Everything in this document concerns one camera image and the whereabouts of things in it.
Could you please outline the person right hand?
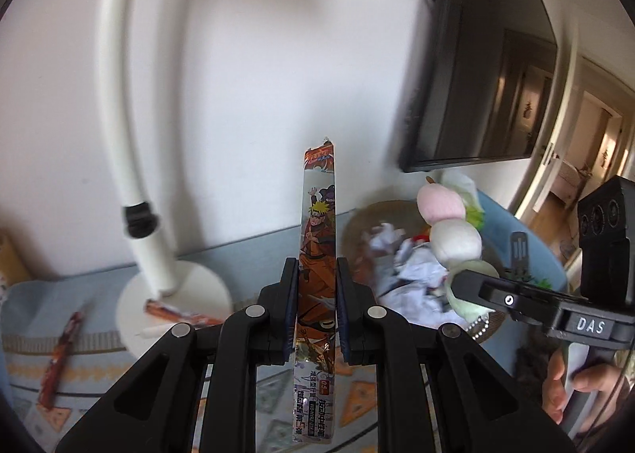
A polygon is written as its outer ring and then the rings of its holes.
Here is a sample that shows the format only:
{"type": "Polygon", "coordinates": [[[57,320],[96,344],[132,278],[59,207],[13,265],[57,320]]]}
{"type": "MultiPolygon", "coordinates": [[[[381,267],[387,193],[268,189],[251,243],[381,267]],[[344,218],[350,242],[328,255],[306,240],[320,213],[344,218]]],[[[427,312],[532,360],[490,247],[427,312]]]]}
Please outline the person right hand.
{"type": "MultiPolygon", "coordinates": [[[[580,428],[585,433],[593,427],[607,422],[619,407],[621,394],[627,387],[621,369],[611,364],[600,364],[581,370],[573,378],[573,388],[579,393],[596,392],[597,397],[592,410],[580,428]]],[[[541,408],[560,424],[566,406],[566,391],[563,384],[565,363],[561,350],[556,350],[550,357],[547,378],[543,383],[543,403],[541,408]]]]}

